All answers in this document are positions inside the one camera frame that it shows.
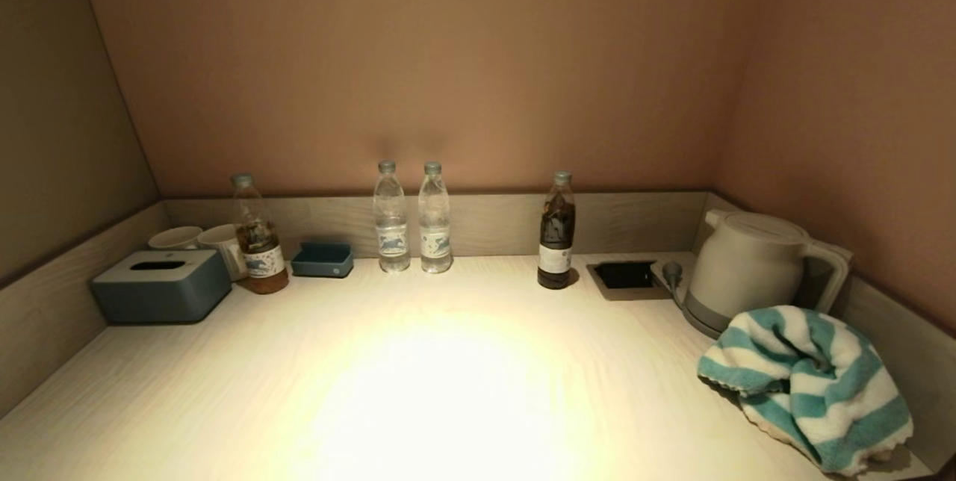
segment teal and white towel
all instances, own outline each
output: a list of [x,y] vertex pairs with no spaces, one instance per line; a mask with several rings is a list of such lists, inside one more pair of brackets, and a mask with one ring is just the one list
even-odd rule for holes
[[826,314],[793,306],[738,314],[697,372],[738,392],[752,423],[825,472],[859,474],[913,434],[873,345]]

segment white kettle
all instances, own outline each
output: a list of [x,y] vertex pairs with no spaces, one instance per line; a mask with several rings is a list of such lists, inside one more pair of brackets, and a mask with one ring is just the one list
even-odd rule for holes
[[810,238],[793,223],[750,212],[710,210],[714,233],[704,242],[684,298],[683,315],[716,338],[738,313],[789,304],[803,277],[803,257],[833,267],[816,310],[829,313],[853,253]]

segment wall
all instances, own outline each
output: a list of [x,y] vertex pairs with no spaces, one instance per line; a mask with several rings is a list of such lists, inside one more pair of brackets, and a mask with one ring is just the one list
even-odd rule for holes
[[956,0],[769,0],[717,188],[956,329]]
[[88,0],[0,0],[0,285],[157,199]]
[[161,194],[710,185],[760,0],[93,0]]

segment kettle handle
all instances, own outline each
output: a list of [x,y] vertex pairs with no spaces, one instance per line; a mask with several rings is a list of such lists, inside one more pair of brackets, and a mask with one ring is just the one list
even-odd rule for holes
[[846,281],[846,276],[850,273],[850,259],[853,253],[839,246],[831,246],[829,243],[822,243],[819,240],[809,240],[803,246],[804,257],[815,257],[826,261],[834,271],[830,274],[830,281],[820,295],[820,301],[816,303],[816,310],[820,313],[830,313],[834,301],[837,300],[840,288]]
[[717,229],[718,226],[724,222],[724,218],[727,218],[728,214],[730,214],[730,212],[727,210],[711,208],[710,210],[707,210],[707,214],[704,215],[704,222],[707,222],[708,225],[712,226],[714,229]]

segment kettle base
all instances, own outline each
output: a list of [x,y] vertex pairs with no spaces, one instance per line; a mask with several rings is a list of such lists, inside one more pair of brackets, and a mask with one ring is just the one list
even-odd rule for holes
[[719,338],[720,334],[727,330],[727,325],[730,324],[730,318],[724,317],[723,314],[714,313],[711,308],[697,300],[697,297],[694,297],[690,290],[683,298],[683,307],[680,310],[687,322],[703,332],[708,338]]
[[707,324],[704,324],[703,322],[699,321],[697,317],[694,317],[693,313],[690,313],[690,311],[687,311],[686,306],[684,306],[683,308],[683,318],[686,318],[687,322],[689,322],[691,326],[693,326],[694,328],[697,328],[699,332],[702,332],[702,334],[706,335],[708,338],[717,339],[720,337],[720,334],[721,334],[720,330],[714,330],[714,328],[711,328]]

